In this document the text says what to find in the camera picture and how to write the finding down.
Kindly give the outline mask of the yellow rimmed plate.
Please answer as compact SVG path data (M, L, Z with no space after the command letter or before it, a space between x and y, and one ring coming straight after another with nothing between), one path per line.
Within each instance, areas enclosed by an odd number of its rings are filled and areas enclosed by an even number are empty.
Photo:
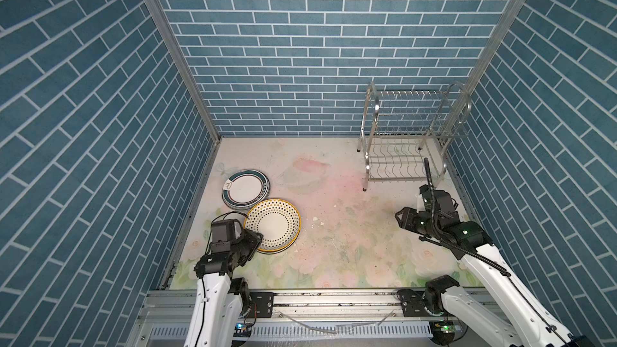
M257 252L280 253L291 247L301 231L297 208L283 199L267 199L256 204L244 220L244 228L263 236Z

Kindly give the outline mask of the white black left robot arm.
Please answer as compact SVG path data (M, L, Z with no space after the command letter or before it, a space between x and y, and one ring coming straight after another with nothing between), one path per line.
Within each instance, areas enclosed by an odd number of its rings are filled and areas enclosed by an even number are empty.
M236 268L255 255L263 235L239 222L216 223L207 252L195 265L196 299L185 346L231 346L237 320L251 303L247 281Z

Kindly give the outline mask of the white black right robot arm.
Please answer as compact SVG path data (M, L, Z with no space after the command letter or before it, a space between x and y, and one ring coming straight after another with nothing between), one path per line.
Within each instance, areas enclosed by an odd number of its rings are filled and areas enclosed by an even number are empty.
M499 317L449 275L425 284L424 309L432 316L453 316L491 346L591 346L562 324L516 276L485 230L461 222L453 213L433 207L395 213L398 226L429 244L444 247L483 284L504 313Z

